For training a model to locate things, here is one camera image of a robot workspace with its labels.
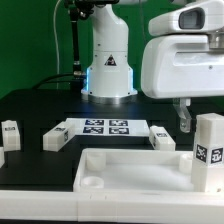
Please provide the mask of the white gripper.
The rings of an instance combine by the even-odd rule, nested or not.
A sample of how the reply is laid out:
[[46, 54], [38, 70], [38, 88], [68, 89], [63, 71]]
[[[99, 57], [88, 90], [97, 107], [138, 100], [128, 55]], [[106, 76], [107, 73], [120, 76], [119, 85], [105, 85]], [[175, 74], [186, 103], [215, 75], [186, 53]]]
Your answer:
[[174, 98], [179, 127], [191, 131], [192, 97], [224, 95], [224, 0], [195, 0], [149, 21], [141, 89]]

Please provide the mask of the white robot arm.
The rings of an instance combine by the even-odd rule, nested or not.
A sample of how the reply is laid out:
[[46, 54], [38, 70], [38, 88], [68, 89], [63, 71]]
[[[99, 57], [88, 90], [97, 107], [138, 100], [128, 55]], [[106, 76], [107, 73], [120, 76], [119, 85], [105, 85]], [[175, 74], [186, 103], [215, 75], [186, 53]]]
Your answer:
[[[148, 25], [153, 39], [143, 53], [141, 89], [150, 98], [171, 98], [180, 130], [188, 133], [190, 99], [224, 95], [224, 0], [170, 1], [182, 7]], [[93, 62], [82, 93], [100, 103], [136, 93], [127, 62], [128, 27], [112, 10], [118, 2], [93, 2]]]

